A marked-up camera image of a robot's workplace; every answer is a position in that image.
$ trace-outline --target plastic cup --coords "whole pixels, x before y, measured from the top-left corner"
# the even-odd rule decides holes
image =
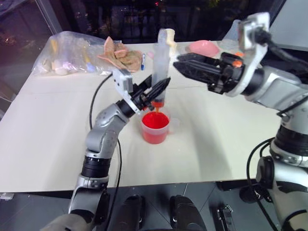
[[[142,128],[142,136],[145,141],[151,144],[159,144],[163,142],[166,139],[167,134],[169,133],[170,125],[178,125],[179,120],[175,118],[170,118],[170,113],[166,108],[160,108],[159,113],[163,113],[168,118],[168,124],[165,125],[162,128],[150,128],[147,125],[144,124],[142,121],[143,118],[148,113],[157,113],[157,112],[151,112],[149,110],[145,111],[141,117],[141,128]]]

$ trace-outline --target red liquid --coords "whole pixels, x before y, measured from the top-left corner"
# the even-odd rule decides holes
[[[161,112],[149,112],[143,118],[142,122],[145,126],[153,129],[160,129],[164,128],[169,124],[168,117],[161,113]],[[163,134],[153,135],[146,131],[142,131],[143,138],[152,144],[158,144],[165,140],[168,131],[164,132]]]

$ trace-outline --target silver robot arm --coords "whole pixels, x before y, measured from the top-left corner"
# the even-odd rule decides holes
[[[96,117],[95,125],[86,138],[86,154],[69,214],[56,218],[43,231],[89,231],[106,220],[110,198],[107,192],[108,171],[118,135],[135,113],[147,107],[153,110],[151,101],[170,82],[170,78],[166,78],[152,87],[152,77],[149,76],[136,85],[127,70],[115,70],[113,78],[123,99],[102,110]]]
[[[173,65],[185,77],[206,83],[209,91],[231,97],[241,94],[280,111],[280,128],[270,143],[270,156],[259,160],[256,180],[269,191],[284,231],[308,231],[308,85],[288,72],[257,68],[268,46],[284,60],[305,61],[297,62],[273,45],[269,18],[268,13],[257,13],[240,23],[243,59],[227,53],[219,60],[185,54]]]

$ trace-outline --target plastic bag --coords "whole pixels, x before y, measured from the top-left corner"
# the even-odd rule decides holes
[[[104,52],[105,40],[71,31],[51,36],[34,62],[34,75],[96,73],[105,75],[115,68],[97,56]]]

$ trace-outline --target white table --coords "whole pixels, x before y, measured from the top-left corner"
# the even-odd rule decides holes
[[[183,50],[189,43],[179,43]],[[128,45],[144,53],[152,44]],[[144,71],[133,74],[140,83],[152,72],[146,59]],[[159,145],[145,142],[137,116],[119,135],[123,167],[120,186],[162,183],[238,180],[246,178],[251,150],[276,134],[275,111],[208,92],[206,85],[184,78],[170,68],[172,78],[166,107],[180,120],[180,127]],[[0,122],[0,192],[60,191],[74,189],[85,153],[91,98],[103,76],[30,76]],[[99,91],[93,118],[120,99],[113,82]],[[258,155],[252,159],[256,173]],[[109,174],[116,184],[118,150]]]

